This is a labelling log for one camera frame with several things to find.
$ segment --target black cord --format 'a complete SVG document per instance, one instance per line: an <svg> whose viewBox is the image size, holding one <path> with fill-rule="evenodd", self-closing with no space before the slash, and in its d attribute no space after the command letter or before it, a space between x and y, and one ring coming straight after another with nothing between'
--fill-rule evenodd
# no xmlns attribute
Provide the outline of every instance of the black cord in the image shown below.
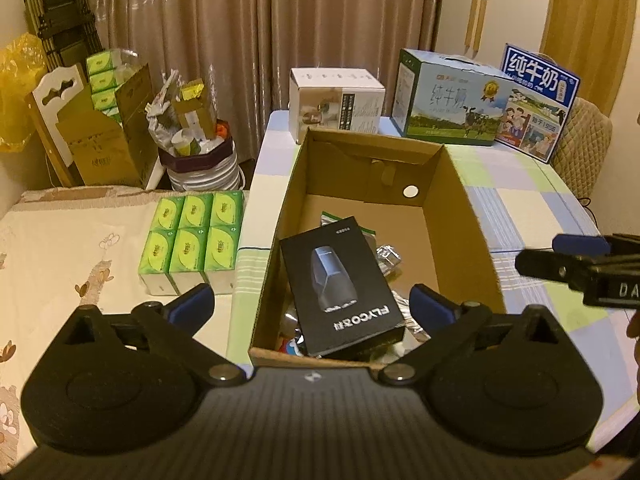
<svg viewBox="0 0 640 480"><path fill-rule="evenodd" d="M591 219L593 219L593 223L596 224L596 229L598 229L598 221L596 220L596 215L594 215L593 211L589 208L589 206L591 205L591 198L585 196L579 198L578 202L580 202L580 205L589 212L589 214L591 215Z"/></svg>

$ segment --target quilted chair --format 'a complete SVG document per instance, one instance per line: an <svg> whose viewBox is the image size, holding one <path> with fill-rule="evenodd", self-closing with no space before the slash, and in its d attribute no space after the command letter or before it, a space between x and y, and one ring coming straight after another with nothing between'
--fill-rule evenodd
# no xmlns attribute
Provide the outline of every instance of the quilted chair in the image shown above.
<svg viewBox="0 0 640 480"><path fill-rule="evenodd" d="M576 198L591 195L612 131L611 120L596 105L575 99L551 165Z"/></svg>

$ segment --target ribbed black surface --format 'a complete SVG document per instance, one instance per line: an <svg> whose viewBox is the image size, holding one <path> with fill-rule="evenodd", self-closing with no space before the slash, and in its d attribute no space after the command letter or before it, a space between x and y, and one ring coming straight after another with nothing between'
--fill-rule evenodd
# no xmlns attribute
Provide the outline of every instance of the ribbed black surface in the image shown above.
<svg viewBox="0 0 640 480"><path fill-rule="evenodd" d="M146 449L81 457L39 448L6 477L65 480L560 480L593 456L515 458L473 448L439 427L416 393L363 369L262 368L210 392L177 433Z"/></svg>

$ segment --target shiny plastic bag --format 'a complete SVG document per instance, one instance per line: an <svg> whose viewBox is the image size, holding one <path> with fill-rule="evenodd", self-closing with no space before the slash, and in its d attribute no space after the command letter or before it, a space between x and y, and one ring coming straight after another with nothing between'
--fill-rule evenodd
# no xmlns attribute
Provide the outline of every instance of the shiny plastic bag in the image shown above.
<svg viewBox="0 0 640 480"><path fill-rule="evenodd" d="M0 50L0 152L21 152L35 132L24 98L46 72L42 42L33 34Z"/></svg>

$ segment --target hand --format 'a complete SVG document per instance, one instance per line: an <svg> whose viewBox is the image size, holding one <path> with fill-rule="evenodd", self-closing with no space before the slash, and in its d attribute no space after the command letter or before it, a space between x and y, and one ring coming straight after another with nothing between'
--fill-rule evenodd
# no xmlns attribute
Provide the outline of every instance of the hand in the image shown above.
<svg viewBox="0 0 640 480"><path fill-rule="evenodd" d="M640 310L636 310L636 313L629 321L629 326L626 327L626 336L637 338L640 336ZM636 363L640 366L640 341L636 341L636 347L634 348L634 358ZM638 368L638 374L636 380L639 383L637 386L636 394L638 395L638 402L640 402L640 368Z"/></svg>

